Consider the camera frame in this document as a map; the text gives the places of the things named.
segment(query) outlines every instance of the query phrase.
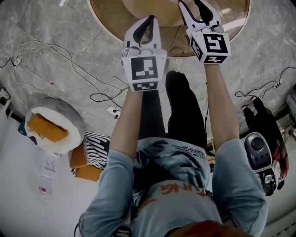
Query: forearm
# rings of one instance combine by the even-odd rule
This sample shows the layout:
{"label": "forearm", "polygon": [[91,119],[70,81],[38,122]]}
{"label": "forearm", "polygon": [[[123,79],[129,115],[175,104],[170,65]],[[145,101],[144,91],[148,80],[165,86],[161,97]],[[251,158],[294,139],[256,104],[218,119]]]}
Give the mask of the forearm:
{"label": "forearm", "polygon": [[205,65],[210,121],[216,149],[226,141],[239,138],[235,108],[218,65]]}
{"label": "forearm", "polygon": [[138,144],[142,98],[142,92],[128,91],[110,141],[110,149],[120,151],[132,160]]}

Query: black knob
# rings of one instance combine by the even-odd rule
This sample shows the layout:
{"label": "black knob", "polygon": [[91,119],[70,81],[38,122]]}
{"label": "black knob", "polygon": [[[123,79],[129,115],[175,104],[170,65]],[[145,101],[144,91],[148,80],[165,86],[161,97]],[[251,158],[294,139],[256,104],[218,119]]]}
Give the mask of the black knob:
{"label": "black knob", "polygon": [[255,137],[251,141],[251,146],[254,150],[261,150],[264,147],[264,141],[259,137]]}

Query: glass table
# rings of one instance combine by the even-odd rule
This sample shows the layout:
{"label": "glass table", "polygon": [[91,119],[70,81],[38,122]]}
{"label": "glass table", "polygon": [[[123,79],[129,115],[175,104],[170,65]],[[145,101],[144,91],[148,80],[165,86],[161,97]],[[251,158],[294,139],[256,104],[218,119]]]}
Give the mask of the glass table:
{"label": "glass table", "polygon": [[[125,32],[140,18],[155,15],[160,23],[162,48],[168,57],[194,56],[187,44],[186,29],[177,0],[87,0],[100,26],[114,39],[123,43]],[[251,0],[207,0],[220,14],[224,31],[234,40],[243,30],[250,15]],[[196,19],[198,7],[193,0],[186,2]]]}

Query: person's left arm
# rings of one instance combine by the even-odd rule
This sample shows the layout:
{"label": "person's left arm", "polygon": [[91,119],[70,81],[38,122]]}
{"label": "person's left arm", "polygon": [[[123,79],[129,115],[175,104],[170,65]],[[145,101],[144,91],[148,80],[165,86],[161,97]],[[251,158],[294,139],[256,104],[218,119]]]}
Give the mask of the person's left arm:
{"label": "person's left arm", "polygon": [[107,165],[99,179],[99,191],[81,216],[83,237],[110,237],[127,217],[133,200],[133,161],[141,107],[142,92],[129,91],[111,137]]}

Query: person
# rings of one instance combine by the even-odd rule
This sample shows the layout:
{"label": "person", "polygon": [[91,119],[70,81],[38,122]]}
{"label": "person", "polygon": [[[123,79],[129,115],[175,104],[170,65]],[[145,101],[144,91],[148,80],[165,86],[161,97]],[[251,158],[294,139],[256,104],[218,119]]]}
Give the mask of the person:
{"label": "person", "polygon": [[[259,236],[267,218],[262,186],[239,140],[235,108],[218,65],[205,65],[210,122],[218,150],[210,167],[197,99],[184,74],[169,72],[172,114],[165,133],[157,91],[128,91],[114,128],[99,191],[80,217],[83,237]],[[235,227],[222,224],[227,212]]]}
{"label": "person", "polygon": [[[289,159],[286,146],[278,128],[277,122],[272,114],[272,112],[265,108],[262,99],[257,96],[253,96],[251,101],[257,111],[254,113],[244,105],[242,111],[246,118],[246,123],[250,132],[260,133],[266,140],[273,161],[279,162],[280,174],[277,189],[281,189],[284,186],[284,179],[289,171]],[[267,196],[271,196],[276,187],[270,187],[266,191]]]}

